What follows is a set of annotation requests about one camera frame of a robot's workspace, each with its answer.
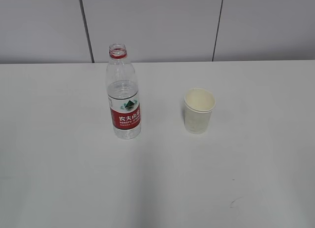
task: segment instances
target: white paper cup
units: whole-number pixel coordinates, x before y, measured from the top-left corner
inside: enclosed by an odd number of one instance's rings
[[[200,134],[206,131],[216,101],[211,92],[201,89],[189,89],[185,95],[185,128],[190,133]]]

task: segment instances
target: clear plastic bottle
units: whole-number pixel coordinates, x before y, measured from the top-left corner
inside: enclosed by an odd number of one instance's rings
[[[119,138],[131,139],[141,131],[138,81],[123,44],[109,47],[106,88],[114,132]]]

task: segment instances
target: white wall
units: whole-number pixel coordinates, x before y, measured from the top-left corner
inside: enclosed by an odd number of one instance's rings
[[[83,0],[94,59],[113,42],[135,62],[210,61],[221,0]]]
[[[315,59],[315,0],[223,0],[215,61]]]
[[[0,0],[0,63],[91,62],[79,0]]]

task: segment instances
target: bottle opening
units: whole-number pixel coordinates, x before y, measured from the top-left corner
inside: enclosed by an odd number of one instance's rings
[[[109,46],[109,56],[113,59],[121,59],[127,56],[127,50],[124,44],[114,43]]]

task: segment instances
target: white table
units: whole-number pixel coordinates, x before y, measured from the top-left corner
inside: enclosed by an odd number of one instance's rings
[[[106,64],[0,65],[0,228],[315,227],[315,62],[141,63],[115,137]],[[217,106],[188,133],[191,87]]]

